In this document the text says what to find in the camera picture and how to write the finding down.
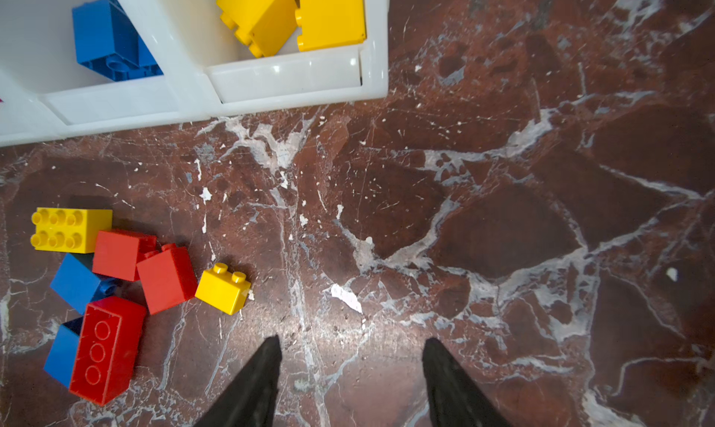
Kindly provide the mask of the red tall lego brick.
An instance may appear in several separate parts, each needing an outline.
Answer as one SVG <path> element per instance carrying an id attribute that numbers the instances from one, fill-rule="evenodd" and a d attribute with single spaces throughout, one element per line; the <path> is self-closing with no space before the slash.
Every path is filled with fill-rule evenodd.
<path id="1" fill-rule="evenodd" d="M 151 315 L 195 297 L 197 278 L 185 246 L 168 244 L 144 255 L 137 264 L 146 304 Z"/>

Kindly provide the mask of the long red lego brick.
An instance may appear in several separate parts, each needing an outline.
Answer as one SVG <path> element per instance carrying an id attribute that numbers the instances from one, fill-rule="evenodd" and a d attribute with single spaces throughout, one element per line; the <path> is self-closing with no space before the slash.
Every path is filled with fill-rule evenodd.
<path id="1" fill-rule="evenodd" d="M 70 392 L 101 407 L 128 390 L 143 332 L 146 309 L 108 297 L 91 302 L 70 381 Z"/>

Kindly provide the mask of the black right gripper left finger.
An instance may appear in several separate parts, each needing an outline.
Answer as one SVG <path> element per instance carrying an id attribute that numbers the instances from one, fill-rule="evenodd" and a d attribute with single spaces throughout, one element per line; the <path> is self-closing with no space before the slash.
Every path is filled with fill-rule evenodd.
<path id="1" fill-rule="evenodd" d="M 279 336 L 267 337 L 195 426 L 272 426 L 281 361 Z"/>

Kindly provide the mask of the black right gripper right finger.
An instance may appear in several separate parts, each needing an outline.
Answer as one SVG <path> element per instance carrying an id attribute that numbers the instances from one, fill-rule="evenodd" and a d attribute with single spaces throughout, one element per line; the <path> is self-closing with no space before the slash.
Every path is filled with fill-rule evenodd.
<path id="1" fill-rule="evenodd" d="M 510 427 L 439 339 L 426 340 L 422 362 L 433 426 Z"/>

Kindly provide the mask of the red square lego brick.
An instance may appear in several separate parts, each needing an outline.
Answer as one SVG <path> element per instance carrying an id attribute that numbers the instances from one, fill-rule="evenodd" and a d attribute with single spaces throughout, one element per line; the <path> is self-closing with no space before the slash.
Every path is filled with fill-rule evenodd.
<path id="1" fill-rule="evenodd" d="M 137 264 L 158 248 L 155 235 L 124 230 L 99 231 L 92 271 L 129 282 L 140 280 Z"/>

